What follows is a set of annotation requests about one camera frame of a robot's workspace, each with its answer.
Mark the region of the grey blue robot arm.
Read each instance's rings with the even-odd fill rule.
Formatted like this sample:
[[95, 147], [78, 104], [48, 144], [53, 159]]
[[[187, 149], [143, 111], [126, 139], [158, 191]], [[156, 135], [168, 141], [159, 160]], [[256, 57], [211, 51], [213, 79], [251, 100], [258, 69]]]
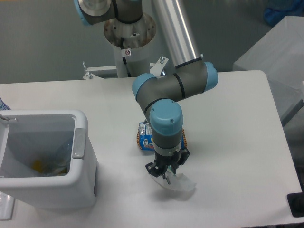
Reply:
[[144, 72], [141, 62], [131, 60], [134, 51], [147, 46], [156, 26], [143, 12], [140, 0], [76, 0], [81, 21], [89, 26], [104, 23], [104, 35], [119, 49], [119, 60], [127, 77], [134, 77], [132, 91], [152, 129], [155, 159], [146, 165], [156, 178], [166, 178], [188, 159], [190, 152], [181, 147], [183, 115], [180, 100], [213, 89], [218, 73], [203, 61], [197, 49], [180, 0], [155, 0], [175, 73], [163, 77]]

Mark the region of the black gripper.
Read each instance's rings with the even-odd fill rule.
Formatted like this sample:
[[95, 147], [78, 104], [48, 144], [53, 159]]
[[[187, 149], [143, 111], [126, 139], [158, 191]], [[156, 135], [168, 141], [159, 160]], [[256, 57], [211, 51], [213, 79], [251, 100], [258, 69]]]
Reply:
[[187, 148], [181, 149], [179, 152], [175, 151], [172, 156], [163, 156], [155, 153], [155, 160], [145, 165], [147, 172], [154, 177], [162, 177], [164, 180], [170, 184], [170, 179], [166, 176], [166, 171], [169, 166], [171, 166], [171, 170], [175, 175], [177, 173], [177, 169], [184, 165], [188, 157], [190, 156], [190, 152]]

